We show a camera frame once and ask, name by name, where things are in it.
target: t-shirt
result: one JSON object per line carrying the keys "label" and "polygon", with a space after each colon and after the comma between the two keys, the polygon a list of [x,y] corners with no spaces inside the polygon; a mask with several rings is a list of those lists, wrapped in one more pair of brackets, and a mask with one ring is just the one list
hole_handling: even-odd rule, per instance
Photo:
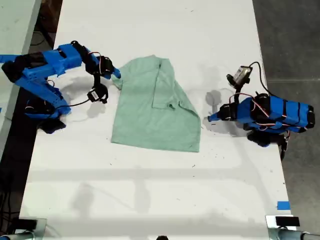
{"label": "t-shirt", "polygon": [[199,152],[200,118],[175,80],[168,59],[136,58],[112,76],[121,90],[112,143],[135,147]]}

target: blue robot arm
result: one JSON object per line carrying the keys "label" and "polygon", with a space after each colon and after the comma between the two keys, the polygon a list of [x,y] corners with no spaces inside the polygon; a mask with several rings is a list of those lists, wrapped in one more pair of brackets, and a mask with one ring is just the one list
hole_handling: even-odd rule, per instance
{"label": "blue robot arm", "polygon": [[[239,95],[244,84],[250,82],[252,65],[259,66],[260,82],[264,89],[270,94],[261,93],[255,97],[250,96],[239,102]],[[296,132],[303,133],[315,126],[315,113],[311,105],[301,102],[288,101],[272,94],[264,86],[261,78],[261,66],[253,62],[249,66],[241,66],[234,76],[228,74],[227,80],[235,88],[234,102],[224,104],[220,110],[207,119],[212,121],[237,121],[243,124],[243,129],[251,131],[248,139],[267,147],[271,143],[281,146],[281,159],[287,149],[289,137],[282,133]]]}
{"label": "blue robot arm", "polygon": [[12,83],[44,100],[46,106],[26,108],[26,114],[36,119],[57,119],[71,110],[60,90],[47,82],[49,76],[60,76],[66,70],[84,63],[85,70],[94,78],[93,87],[87,94],[88,100],[104,104],[107,103],[108,89],[101,84],[101,77],[110,79],[114,74],[121,78],[120,71],[108,57],[94,56],[77,41],[60,45],[55,50],[26,55],[0,55],[0,63],[4,63],[1,68]]}

